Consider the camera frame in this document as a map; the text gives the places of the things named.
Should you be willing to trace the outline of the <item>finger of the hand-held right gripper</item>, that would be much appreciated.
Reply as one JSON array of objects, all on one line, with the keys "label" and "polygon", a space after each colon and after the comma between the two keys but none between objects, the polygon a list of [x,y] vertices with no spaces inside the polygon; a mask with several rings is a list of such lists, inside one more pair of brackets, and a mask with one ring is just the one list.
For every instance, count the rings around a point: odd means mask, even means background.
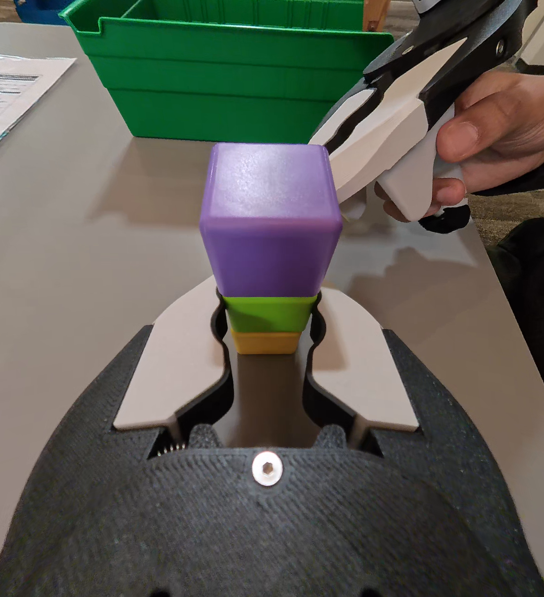
[{"label": "finger of the hand-held right gripper", "polygon": [[387,88],[351,88],[328,112],[315,130],[310,145],[342,146],[375,132],[385,123],[386,109],[380,108]]},{"label": "finger of the hand-held right gripper", "polygon": [[339,202],[344,202],[393,168],[429,131],[419,94],[455,52],[463,38],[398,77],[379,106],[331,154]]}]

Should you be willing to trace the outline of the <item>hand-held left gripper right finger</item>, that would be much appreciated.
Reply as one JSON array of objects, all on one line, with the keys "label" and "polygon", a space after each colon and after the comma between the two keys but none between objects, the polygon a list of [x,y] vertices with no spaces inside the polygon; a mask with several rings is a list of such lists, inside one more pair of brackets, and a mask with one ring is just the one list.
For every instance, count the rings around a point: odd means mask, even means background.
[{"label": "hand-held left gripper right finger", "polygon": [[323,288],[312,311],[303,405],[319,427],[361,448],[370,429],[416,432],[419,422],[383,328],[362,306]]}]

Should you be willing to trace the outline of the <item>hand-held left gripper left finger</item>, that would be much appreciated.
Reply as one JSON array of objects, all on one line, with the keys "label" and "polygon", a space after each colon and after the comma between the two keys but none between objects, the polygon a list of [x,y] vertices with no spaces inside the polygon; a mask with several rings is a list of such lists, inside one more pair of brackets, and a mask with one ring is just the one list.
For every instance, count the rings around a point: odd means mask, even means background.
[{"label": "hand-held left gripper left finger", "polygon": [[114,418],[118,430],[168,428],[187,441],[197,424],[231,408],[234,388],[224,304],[214,279],[173,302],[154,322]]}]

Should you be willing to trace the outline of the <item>yellow cube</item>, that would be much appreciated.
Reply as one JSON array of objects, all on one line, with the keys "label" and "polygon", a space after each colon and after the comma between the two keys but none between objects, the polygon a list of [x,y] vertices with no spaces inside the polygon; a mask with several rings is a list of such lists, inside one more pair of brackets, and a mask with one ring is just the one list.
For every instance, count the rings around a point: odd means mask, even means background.
[{"label": "yellow cube", "polygon": [[238,354],[294,354],[301,332],[238,332],[231,329]]}]

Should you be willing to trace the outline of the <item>lime green cube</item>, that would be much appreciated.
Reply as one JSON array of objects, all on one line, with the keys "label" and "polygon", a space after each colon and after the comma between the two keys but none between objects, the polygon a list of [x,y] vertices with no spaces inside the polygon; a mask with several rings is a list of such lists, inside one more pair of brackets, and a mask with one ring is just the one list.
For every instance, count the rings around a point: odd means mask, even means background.
[{"label": "lime green cube", "polygon": [[240,333],[303,332],[317,299],[317,295],[223,297],[231,328]]}]

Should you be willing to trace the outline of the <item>green plastic bin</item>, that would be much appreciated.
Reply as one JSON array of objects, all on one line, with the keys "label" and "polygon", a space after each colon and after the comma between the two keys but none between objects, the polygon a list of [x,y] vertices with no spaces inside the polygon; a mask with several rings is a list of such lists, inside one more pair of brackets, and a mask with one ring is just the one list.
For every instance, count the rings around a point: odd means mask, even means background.
[{"label": "green plastic bin", "polygon": [[74,1],[73,30],[135,137],[307,143],[390,46],[362,1]]}]

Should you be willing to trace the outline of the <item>purple cube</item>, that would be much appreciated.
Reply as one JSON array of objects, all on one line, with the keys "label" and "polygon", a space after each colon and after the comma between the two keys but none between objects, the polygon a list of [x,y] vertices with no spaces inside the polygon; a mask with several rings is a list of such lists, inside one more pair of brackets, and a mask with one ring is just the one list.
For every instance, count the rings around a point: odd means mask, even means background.
[{"label": "purple cube", "polygon": [[342,232],[327,149],[217,143],[200,233],[224,297],[312,297]]}]

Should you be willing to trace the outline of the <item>grey desk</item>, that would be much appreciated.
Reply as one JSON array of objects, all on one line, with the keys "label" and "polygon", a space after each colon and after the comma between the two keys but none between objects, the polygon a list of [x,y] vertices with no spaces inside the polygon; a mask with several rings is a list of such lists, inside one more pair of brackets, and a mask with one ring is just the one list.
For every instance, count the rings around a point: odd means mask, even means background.
[{"label": "grey desk", "polygon": [[[0,54],[75,57],[0,142],[0,550],[69,407],[211,274],[198,230],[211,144],[134,138],[71,29],[0,23]],[[432,235],[371,198],[330,284],[394,330],[465,408],[544,577],[544,384],[476,227]]]}]

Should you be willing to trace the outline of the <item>person's right hand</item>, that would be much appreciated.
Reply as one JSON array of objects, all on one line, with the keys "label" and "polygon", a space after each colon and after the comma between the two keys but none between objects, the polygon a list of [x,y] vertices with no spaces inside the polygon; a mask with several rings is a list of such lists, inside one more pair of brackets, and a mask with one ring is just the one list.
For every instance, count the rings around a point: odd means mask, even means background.
[{"label": "person's right hand", "polygon": [[463,181],[435,178],[426,217],[544,164],[544,76],[484,73],[456,100],[437,154],[461,166]]}]

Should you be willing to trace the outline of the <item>wooden furniture leg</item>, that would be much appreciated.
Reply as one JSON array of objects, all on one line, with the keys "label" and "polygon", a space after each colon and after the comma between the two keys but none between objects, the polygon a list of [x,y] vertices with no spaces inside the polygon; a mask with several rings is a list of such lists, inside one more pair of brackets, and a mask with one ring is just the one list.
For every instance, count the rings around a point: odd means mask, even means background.
[{"label": "wooden furniture leg", "polygon": [[363,1],[363,31],[382,32],[390,7],[390,0]]}]

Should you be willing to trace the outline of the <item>person's dark clothing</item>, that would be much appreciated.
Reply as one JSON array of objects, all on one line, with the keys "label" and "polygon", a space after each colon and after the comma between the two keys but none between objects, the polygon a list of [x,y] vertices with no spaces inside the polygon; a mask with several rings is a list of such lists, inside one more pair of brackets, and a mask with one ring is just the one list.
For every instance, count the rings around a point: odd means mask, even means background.
[{"label": "person's dark clothing", "polygon": [[544,217],[521,222],[486,252],[544,382]]}]

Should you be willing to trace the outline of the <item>laminated paper sheet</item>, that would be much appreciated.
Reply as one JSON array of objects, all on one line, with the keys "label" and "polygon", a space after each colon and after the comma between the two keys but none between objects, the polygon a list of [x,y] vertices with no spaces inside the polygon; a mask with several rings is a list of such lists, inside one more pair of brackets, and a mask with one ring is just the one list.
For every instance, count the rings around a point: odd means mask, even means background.
[{"label": "laminated paper sheet", "polygon": [[0,141],[75,61],[0,55]]}]

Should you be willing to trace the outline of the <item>blue plastic bin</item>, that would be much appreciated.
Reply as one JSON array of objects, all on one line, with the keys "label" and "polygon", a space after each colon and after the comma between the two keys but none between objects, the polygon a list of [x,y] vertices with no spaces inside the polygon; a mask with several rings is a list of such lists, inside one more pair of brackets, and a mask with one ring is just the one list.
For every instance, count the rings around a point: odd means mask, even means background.
[{"label": "blue plastic bin", "polygon": [[72,3],[73,1],[14,1],[15,10],[23,23],[57,26],[67,26],[59,13]]}]

